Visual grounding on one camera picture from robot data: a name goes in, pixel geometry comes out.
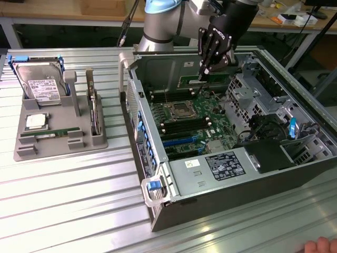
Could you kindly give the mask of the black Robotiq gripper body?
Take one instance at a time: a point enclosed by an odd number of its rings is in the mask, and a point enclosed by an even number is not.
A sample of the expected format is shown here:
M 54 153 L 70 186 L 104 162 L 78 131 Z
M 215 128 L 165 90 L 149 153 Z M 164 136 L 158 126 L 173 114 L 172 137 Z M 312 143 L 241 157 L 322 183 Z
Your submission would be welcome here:
M 209 2 L 216 13 L 209 19 L 209 31 L 218 31 L 219 36 L 230 36 L 231 45 L 236 48 L 239 39 L 254 20 L 259 10 L 260 1 Z

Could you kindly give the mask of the person's hand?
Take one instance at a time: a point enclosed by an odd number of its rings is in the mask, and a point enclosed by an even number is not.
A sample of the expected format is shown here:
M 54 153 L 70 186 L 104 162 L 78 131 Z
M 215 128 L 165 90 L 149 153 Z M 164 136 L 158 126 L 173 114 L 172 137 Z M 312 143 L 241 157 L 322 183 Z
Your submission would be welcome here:
M 305 253 L 337 253 L 337 239 L 329 240 L 319 237 L 317 241 L 310 240 L 304 246 Z

